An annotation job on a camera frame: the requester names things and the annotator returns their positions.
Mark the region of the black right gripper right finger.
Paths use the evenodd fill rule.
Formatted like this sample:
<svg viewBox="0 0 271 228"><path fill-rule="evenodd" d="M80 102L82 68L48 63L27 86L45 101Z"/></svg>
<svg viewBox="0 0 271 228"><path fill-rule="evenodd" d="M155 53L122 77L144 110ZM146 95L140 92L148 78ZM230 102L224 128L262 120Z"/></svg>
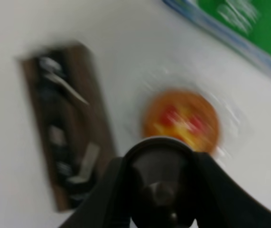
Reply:
<svg viewBox="0 0 271 228"><path fill-rule="evenodd" d="M207 153L192 155L200 228L271 228L271 211L236 184Z"/></svg>

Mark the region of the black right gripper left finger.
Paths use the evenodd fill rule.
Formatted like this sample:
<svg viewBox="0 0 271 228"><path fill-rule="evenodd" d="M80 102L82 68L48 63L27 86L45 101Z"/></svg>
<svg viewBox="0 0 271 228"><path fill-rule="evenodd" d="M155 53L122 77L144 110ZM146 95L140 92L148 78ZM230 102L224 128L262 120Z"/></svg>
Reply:
<svg viewBox="0 0 271 228"><path fill-rule="evenodd" d="M62 228L129 228L131 213L126 160L114 158L89 197L60 226Z"/></svg>

